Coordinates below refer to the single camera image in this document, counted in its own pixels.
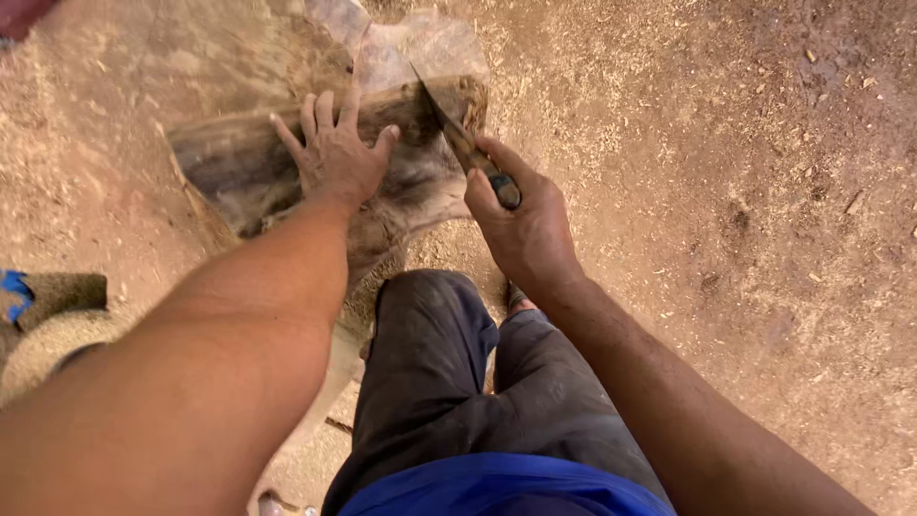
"finger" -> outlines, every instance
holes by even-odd
[[[398,126],[389,126],[379,133],[379,138],[376,139],[376,145],[372,148],[372,151],[387,163],[395,145],[398,144],[399,138],[401,138],[401,130]]]
[[[344,95],[344,102],[341,104],[340,113],[337,115],[338,127],[357,130],[359,96],[360,91],[356,86],[351,87],[347,94]]]
[[[303,153],[303,144],[300,143],[296,135],[287,127],[283,118],[280,118],[277,113],[271,113],[270,119],[271,124],[274,126],[274,130],[277,131],[277,136],[279,136],[283,142],[283,146],[287,148],[287,151],[289,151],[298,162],[299,156]]]
[[[331,130],[335,127],[332,109],[335,104],[334,92],[324,92],[315,101],[315,124],[319,131]]]
[[[305,144],[309,145],[315,140],[318,128],[315,126],[315,94],[305,96],[303,108],[299,111],[299,123],[303,126]]]
[[[535,181],[540,177],[540,174],[532,170],[532,167],[528,166],[528,163],[520,158],[519,154],[503,145],[499,140],[478,137],[474,139],[474,143],[479,149],[490,154],[493,163],[500,170],[509,174],[521,190],[525,191],[528,186],[534,186]]]
[[[500,201],[497,200],[497,195],[493,192],[491,182],[481,169],[469,170],[467,181],[465,204],[468,205],[475,220],[480,223],[483,220],[505,214],[505,210],[500,206]]]

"knife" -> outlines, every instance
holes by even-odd
[[[446,141],[449,142],[449,147],[452,148],[456,158],[458,158],[465,175],[468,175],[472,168],[481,169],[487,175],[487,179],[490,180],[491,187],[493,187],[493,191],[497,195],[497,200],[500,201],[500,206],[506,209],[519,208],[519,204],[522,202],[522,194],[519,192],[519,186],[516,185],[513,178],[497,168],[497,165],[493,164],[487,155],[474,144],[474,138],[443,111],[436,99],[430,95],[430,90],[427,89],[424,79],[417,72],[413,63],[411,63],[411,68],[414,70],[414,75],[417,76],[417,81],[420,82],[420,89],[424,92],[427,102],[433,108],[437,124],[442,129]]]

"blue object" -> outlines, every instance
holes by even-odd
[[[32,306],[32,302],[35,301],[35,294],[33,294],[32,290],[22,281],[22,279],[26,277],[25,273],[3,269],[0,269],[0,273],[3,273],[3,280],[0,280],[0,289],[11,294],[19,294],[22,297],[22,302],[20,304],[13,305],[6,311],[6,317],[10,322],[15,324],[19,316],[22,315],[22,312]]]
[[[527,454],[467,454],[412,467],[357,493],[341,516],[674,516],[656,495],[591,466]]]

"gray trousers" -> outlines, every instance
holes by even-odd
[[[494,392],[481,394],[496,346]],[[580,352],[540,310],[497,329],[459,273],[386,282],[354,421],[353,451],[325,498],[337,514],[388,475],[460,454],[539,454],[593,466],[668,503],[656,475]]]

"right hand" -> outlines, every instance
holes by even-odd
[[[573,250],[560,189],[499,141],[477,138],[475,143],[515,180],[522,193],[519,208],[507,210],[500,206],[483,171],[474,169],[468,174],[465,204],[503,273],[536,304],[585,280]]]

